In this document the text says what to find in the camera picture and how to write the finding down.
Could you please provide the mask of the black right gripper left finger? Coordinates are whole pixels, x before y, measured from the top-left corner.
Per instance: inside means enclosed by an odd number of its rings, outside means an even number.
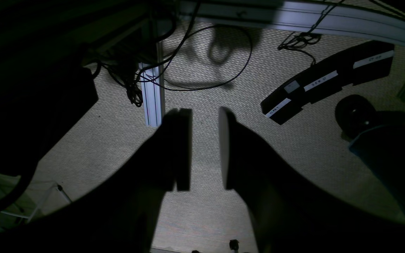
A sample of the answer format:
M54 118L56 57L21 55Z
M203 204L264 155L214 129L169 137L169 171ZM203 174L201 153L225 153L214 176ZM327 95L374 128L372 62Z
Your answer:
M172 109L110 178L70 205L0 232L0 253L148 253L166 192L190 188L191 109Z

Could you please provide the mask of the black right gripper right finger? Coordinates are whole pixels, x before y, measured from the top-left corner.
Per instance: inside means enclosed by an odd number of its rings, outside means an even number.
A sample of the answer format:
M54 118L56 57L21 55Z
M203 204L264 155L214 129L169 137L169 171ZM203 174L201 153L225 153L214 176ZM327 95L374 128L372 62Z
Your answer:
M405 225L339 200L219 109L225 189L244 201L260 253L405 253Z

